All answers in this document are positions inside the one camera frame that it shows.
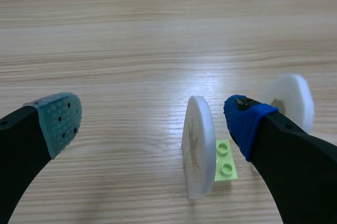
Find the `wooden table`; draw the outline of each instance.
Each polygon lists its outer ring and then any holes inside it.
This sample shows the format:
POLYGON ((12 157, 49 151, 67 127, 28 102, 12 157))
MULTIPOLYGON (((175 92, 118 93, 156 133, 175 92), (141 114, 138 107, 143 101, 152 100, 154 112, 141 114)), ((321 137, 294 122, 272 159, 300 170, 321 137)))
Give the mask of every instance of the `wooden table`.
POLYGON ((308 80, 313 131, 337 143, 337 0, 0 0, 1 116, 71 91, 76 139, 11 223, 280 223, 232 141, 239 179, 189 202, 181 151, 191 95, 229 138, 223 102, 283 73, 308 80))

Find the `blue gripper pad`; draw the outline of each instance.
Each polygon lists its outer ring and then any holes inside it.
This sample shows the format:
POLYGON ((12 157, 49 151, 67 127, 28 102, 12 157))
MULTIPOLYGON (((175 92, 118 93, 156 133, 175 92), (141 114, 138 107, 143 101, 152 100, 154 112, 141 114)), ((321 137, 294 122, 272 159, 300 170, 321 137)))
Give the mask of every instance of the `blue gripper pad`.
POLYGON ((49 154, 54 159, 78 133, 82 118, 80 99, 73 93, 59 93, 26 105, 37 110, 49 154))

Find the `lego stud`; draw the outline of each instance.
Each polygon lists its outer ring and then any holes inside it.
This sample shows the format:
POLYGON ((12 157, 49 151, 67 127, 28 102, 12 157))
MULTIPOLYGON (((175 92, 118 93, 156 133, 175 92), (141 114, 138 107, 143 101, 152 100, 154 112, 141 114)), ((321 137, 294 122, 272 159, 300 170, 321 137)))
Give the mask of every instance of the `lego stud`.
POLYGON ((219 155, 222 155, 223 157, 227 155, 228 153, 228 146, 226 143, 221 142, 219 145, 216 147, 216 151, 219 155))
POLYGON ((233 167, 229 163, 222 165, 220 173, 224 176, 230 176, 233 173, 233 167))

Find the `table surface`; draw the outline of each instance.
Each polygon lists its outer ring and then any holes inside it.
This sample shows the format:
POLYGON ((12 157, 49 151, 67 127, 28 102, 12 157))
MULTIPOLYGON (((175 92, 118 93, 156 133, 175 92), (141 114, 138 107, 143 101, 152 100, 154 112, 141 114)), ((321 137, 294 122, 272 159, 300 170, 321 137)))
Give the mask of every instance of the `table surface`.
POLYGON ((76 139, 36 177, 11 223, 281 223, 232 143, 239 179, 187 199, 188 99, 253 99, 302 74, 313 132, 337 143, 336 0, 0 0, 1 116, 58 92, 83 105, 76 139))

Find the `white disc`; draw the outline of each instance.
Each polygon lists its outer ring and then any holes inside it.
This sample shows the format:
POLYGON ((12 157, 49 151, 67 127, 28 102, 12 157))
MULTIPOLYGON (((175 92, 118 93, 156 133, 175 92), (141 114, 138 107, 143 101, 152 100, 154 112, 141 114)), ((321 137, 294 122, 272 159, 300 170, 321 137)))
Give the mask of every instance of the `white disc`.
POLYGON ((261 94, 259 102, 279 108, 306 133, 311 132, 314 120, 314 102, 306 80, 287 74, 272 82, 261 94))
POLYGON ((197 199, 211 191, 216 169, 215 130, 206 100, 193 96, 187 105, 182 150, 187 192, 197 199))

